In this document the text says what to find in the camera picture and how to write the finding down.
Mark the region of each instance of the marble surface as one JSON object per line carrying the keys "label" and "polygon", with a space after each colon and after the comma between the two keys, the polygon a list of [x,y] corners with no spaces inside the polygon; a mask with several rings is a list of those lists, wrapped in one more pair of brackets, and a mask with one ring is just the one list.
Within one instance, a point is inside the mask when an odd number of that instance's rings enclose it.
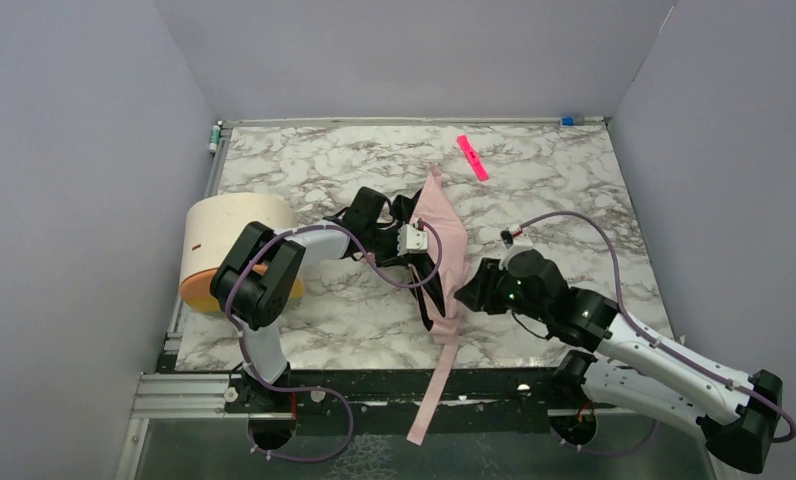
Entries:
{"label": "marble surface", "polygon": [[[456,137],[466,134],[490,179],[479,182]],[[672,335],[603,125],[336,126],[236,128],[219,194],[269,192],[283,197],[301,225],[350,204],[368,186],[393,198],[412,195],[431,163],[469,235],[469,261],[501,257],[499,231],[553,210],[594,218],[619,252],[626,305],[639,319]],[[557,262],[570,284],[614,295],[610,257],[600,237],[577,219],[531,228],[536,247]],[[400,267],[394,278],[409,280]],[[408,291],[383,282],[364,264],[322,262],[300,272],[307,294],[280,318],[293,368],[433,368],[441,346],[422,326]],[[177,370],[226,370],[241,355],[221,316],[184,306]],[[538,322],[525,319],[539,334]],[[554,366],[569,347],[526,334],[509,315],[465,311],[456,368]]]}

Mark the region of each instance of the white wall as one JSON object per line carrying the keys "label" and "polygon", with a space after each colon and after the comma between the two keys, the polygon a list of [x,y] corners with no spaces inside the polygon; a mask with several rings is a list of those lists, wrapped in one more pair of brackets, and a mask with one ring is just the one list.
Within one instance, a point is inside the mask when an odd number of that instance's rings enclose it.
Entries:
{"label": "white wall", "polygon": [[612,115],[675,0],[155,0],[213,111]]}
{"label": "white wall", "polygon": [[212,121],[150,0],[0,2],[0,479],[113,474]]}
{"label": "white wall", "polygon": [[796,417],[796,0],[682,0],[611,138],[676,330],[779,374]]}

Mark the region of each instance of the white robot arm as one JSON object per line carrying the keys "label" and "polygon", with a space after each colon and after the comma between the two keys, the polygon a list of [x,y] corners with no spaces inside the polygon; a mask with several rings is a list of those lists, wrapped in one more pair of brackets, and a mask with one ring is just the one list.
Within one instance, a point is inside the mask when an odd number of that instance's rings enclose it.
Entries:
{"label": "white robot arm", "polygon": [[[546,338],[586,350],[569,352],[561,363],[558,390],[673,425],[746,472],[762,471],[771,443],[794,436],[786,416],[791,434],[774,436],[785,415],[779,407],[780,378],[766,370],[751,376],[720,365],[654,331],[613,300],[570,287],[520,227],[502,232],[502,238],[508,246],[504,258],[484,258],[456,298],[470,310],[512,311],[540,320],[548,328]],[[599,361],[592,353],[631,368]]]}

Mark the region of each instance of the pink cloth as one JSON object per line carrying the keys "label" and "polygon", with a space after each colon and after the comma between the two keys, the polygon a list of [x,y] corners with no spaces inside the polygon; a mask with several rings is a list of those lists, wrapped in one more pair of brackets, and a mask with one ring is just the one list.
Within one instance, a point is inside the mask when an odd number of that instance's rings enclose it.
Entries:
{"label": "pink cloth", "polygon": [[[407,435],[407,440],[421,445],[457,356],[459,346],[457,335],[462,318],[462,305],[454,298],[454,293],[465,284],[469,273],[469,264],[466,262],[468,234],[445,191],[442,190],[442,170],[438,165],[431,165],[430,173],[413,210],[411,221],[415,223],[418,219],[431,224],[442,240],[443,256],[439,265],[439,279],[445,299],[445,315],[442,315],[433,301],[424,294],[425,309],[428,318],[433,322],[430,333],[437,343],[444,346],[416,419]],[[429,241],[428,255],[431,259],[436,259],[439,255],[439,248],[433,238]]]}

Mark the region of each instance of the beige cylinder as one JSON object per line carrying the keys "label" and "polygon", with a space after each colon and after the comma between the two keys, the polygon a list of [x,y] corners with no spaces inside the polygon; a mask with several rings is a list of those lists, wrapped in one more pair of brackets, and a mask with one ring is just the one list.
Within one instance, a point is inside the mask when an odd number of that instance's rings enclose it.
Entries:
{"label": "beige cylinder", "polygon": [[[186,214],[186,234],[180,263],[180,296],[199,312],[219,310],[210,295],[210,281],[239,234],[250,222],[270,228],[298,226],[295,212],[279,197],[263,193],[231,193],[206,198]],[[257,265],[262,273],[264,267]],[[295,281],[291,297],[303,295],[303,284]]]}

